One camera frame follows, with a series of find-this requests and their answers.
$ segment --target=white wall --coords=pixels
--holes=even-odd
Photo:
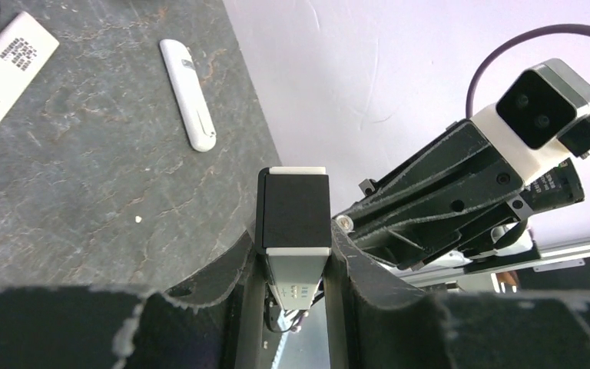
[[[333,211],[447,125],[464,117],[478,64],[543,25],[590,24],[590,2],[225,0],[285,165],[325,165]],[[556,35],[511,50],[487,72],[475,110],[521,70],[559,57],[590,82],[590,39]],[[541,243],[590,236],[590,158],[578,161],[587,200],[533,218]]]

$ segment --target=black camera module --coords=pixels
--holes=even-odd
[[[496,104],[496,112],[535,150],[551,141],[578,114],[536,70],[524,71],[519,76]]]

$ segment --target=stone tabletop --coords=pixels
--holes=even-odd
[[[1,27],[20,11],[60,45],[0,124],[0,284],[167,288],[231,246],[279,159],[222,1],[2,0]],[[207,153],[162,38],[194,56]]]

